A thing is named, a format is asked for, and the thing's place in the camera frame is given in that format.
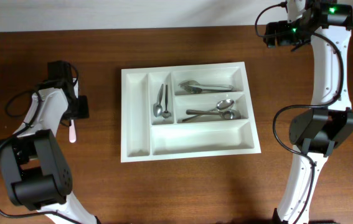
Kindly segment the white plastic knife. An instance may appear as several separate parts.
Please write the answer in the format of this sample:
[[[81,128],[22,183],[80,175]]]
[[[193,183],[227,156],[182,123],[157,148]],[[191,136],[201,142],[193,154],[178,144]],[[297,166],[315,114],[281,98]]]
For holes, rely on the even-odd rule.
[[[74,86],[74,92],[75,96],[78,97],[78,83],[75,84]],[[75,130],[75,123],[74,120],[70,120],[70,126],[69,126],[69,132],[68,132],[68,139],[71,143],[75,143],[77,140],[77,135],[76,135],[76,130]]]

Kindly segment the small steel teaspoon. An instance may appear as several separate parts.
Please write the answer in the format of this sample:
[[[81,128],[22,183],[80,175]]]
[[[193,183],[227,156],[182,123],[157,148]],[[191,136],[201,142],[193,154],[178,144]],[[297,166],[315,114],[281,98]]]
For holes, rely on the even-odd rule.
[[[168,94],[168,85],[166,85],[165,91],[165,110],[162,112],[162,117],[168,119],[171,117],[171,112],[168,110],[169,94]]]
[[[162,84],[159,92],[158,92],[158,98],[157,98],[157,102],[155,102],[155,104],[153,104],[153,115],[155,117],[159,117],[162,115],[162,96],[163,96],[163,89],[164,89],[164,85]]]

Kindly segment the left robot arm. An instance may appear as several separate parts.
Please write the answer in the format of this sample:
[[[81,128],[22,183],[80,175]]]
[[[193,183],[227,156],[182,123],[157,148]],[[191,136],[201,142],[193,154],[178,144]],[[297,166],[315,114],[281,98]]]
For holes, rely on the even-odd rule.
[[[31,103],[20,127],[0,140],[0,171],[7,195],[29,213],[6,218],[45,215],[54,223],[99,223],[73,192],[69,165],[55,138],[62,121],[89,117],[88,100],[78,94],[78,70],[69,62],[47,64],[48,77],[28,90]]]

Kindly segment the large steel spoon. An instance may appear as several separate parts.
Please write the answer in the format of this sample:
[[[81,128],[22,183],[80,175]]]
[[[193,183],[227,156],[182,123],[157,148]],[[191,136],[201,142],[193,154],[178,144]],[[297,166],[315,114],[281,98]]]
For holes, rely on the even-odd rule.
[[[217,115],[220,116],[222,119],[225,120],[232,120],[232,119],[240,119],[241,114],[235,110],[227,110],[227,111],[199,111],[199,110],[187,110],[186,114],[193,114],[193,115]]]
[[[216,104],[216,107],[213,108],[213,109],[210,109],[210,110],[207,110],[207,112],[212,112],[212,111],[224,111],[224,110],[227,110],[229,108],[231,108],[233,105],[234,105],[234,100],[233,99],[226,99],[226,100],[222,100],[220,102],[218,102]],[[197,114],[197,115],[194,115],[194,116],[191,116],[189,118],[185,118],[183,119],[181,122],[184,123],[184,122],[187,122],[187,121],[190,121],[190,120],[193,120],[193,119],[196,119],[196,118],[199,118],[201,116],[201,114]]]

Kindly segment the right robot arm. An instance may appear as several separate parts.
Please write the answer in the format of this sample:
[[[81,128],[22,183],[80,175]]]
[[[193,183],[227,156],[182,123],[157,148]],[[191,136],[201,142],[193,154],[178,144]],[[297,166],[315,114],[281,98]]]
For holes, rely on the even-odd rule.
[[[286,190],[274,209],[272,223],[309,223],[309,208],[316,182],[332,152],[353,133],[353,111],[347,87],[347,52],[353,29],[353,8],[337,1],[283,1],[287,20],[270,22],[260,37],[268,47],[309,44],[314,56],[313,96],[291,120],[293,161]]]

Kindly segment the steel fork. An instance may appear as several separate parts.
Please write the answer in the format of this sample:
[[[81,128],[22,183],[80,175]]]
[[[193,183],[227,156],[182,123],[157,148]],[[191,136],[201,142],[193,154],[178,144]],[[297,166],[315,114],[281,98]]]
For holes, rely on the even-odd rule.
[[[192,94],[201,94],[204,92],[231,92],[232,88],[215,88],[215,87],[199,87],[187,85],[182,87],[183,90],[188,91]]]
[[[185,80],[183,82],[180,82],[180,86],[185,86],[185,85],[197,85],[197,86],[205,86],[205,87],[220,87],[220,88],[228,88],[233,90],[234,86],[232,85],[205,85],[205,84],[200,84],[199,82],[195,80]]]

